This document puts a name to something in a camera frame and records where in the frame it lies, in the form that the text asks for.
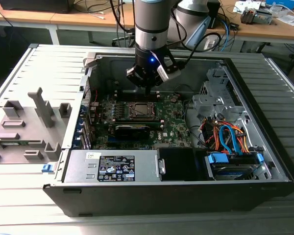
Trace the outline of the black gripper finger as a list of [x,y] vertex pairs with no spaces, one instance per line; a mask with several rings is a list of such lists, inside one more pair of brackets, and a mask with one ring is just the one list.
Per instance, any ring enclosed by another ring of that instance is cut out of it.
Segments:
[[148,72],[148,94],[150,94],[153,87],[160,86],[162,83],[163,80],[156,70],[150,70]]
[[145,95],[149,95],[149,76],[144,68],[139,65],[134,65],[126,70],[126,78],[137,87],[144,88]]

